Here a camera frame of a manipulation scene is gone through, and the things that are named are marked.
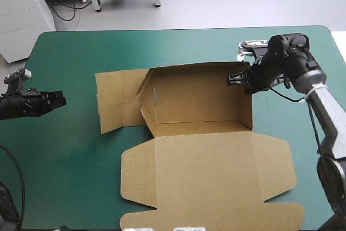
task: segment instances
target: cabinet drawer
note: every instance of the cabinet drawer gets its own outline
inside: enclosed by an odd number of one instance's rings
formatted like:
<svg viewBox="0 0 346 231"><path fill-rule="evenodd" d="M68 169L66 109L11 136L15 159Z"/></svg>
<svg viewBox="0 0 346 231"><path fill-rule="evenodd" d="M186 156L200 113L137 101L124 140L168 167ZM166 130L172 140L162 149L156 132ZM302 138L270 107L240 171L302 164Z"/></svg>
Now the cabinet drawer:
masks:
<svg viewBox="0 0 346 231"><path fill-rule="evenodd" d="M7 62L28 58L38 36L47 31L47 23L41 23L0 34L0 53Z"/></svg>
<svg viewBox="0 0 346 231"><path fill-rule="evenodd" d="M35 0L0 0L0 16L37 6Z"/></svg>
<svg viewBox="0 0 346 231"><path fill-rule="evenodd" d="M38 7L0 16L0 34L45 22Z"/></svg>

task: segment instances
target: white cabinet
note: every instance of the white cabinet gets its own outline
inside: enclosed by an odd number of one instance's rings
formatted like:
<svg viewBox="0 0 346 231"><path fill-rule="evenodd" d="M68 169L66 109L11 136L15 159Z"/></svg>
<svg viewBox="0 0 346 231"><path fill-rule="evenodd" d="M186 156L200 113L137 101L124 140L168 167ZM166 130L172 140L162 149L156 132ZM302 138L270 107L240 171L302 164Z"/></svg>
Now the white cabinet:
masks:
<svg viewBox="0 0 346 231"><path fill-rule="evenodd" d="M7 62L28 58L47 31L55 25L45 0L0 0L0 54Z"/></svg>

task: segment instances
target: white cable tie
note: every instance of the white cable tie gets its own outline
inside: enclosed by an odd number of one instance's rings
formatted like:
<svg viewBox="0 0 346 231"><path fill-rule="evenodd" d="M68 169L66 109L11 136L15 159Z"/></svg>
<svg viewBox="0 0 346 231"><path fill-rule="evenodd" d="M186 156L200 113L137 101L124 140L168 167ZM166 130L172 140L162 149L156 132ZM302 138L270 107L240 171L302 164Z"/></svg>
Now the white cable tie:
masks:
<svg viewBox="0 0 346 231"><path fill-rule="evenodd" d="M246 55L252 56L253 54L252 54L251 51L244 51L244 52L241 52L240 54L237 55L237 60L238 60L239 62L243 62Z"/></svg>
<svg viewBox="0 0 346 231"><path fill-rule="evenodd" d="M311 93L313 93L316 89L322 89L322 88L328 89L328 87L324 84L314 85L314 87L310 89L309 92L305 95L304 99L300 100L299 102L300 103L306 102Z"/></svg>

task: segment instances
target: unfolded cardboard box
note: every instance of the unfolded cardboard box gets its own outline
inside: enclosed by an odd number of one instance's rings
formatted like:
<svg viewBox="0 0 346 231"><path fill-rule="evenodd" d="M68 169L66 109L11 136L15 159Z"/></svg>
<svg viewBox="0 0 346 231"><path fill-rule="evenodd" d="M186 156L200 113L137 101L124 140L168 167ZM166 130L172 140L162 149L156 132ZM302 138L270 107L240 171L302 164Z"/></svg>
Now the unfolded cardboard box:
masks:
<svg viewBox="0 0 346 231"><path fill-rule="evenodd" d="M237 62L96 74L101 132L147 124L154 139L123 153L123 198L155 210L124 228L299 230L296 203L267 203L296 185L286 141L252 132L251 96L226 84Z"/></svg>

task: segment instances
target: cardboard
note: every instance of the cardboard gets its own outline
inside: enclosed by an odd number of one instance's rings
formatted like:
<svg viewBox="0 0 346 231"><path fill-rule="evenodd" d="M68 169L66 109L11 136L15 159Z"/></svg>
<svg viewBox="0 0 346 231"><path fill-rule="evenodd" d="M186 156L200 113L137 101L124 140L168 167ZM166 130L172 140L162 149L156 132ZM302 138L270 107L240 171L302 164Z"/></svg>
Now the cardboard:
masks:
<svg viewBox="0 0 346 231"><path fill-rule="evenodd" d="M147 124L154 139L123 153L123 198L156 208L124 228L299 230L296 203L265 203L296 185L289 145L253 133L251 96L227 76L238 62L96 75L101 131Z"/></svg>
<svg viewBox="0 0 346 231"><path fill-rule="evenodd" d="M145 125L141 95L137 90L148 69L122 70L96 74L101 133L123 126Z"/></svg>
<svg viewBox="0 0 346 231"><path fill-rule="evenodd" d="M122 229L289 231L303 222L301 205L263 202L296 184L289 145L276 138L250 131L157 137L124 152L122 173L122 196L157 208L125 214Z"/></svg>
<svg viewBox="0 0 346 231"><path fill-rule="evenodd" d="M251 130L251 96L225 80L242 70L214 62L96 74L101 133L145 121L154 136Z"/></svg>

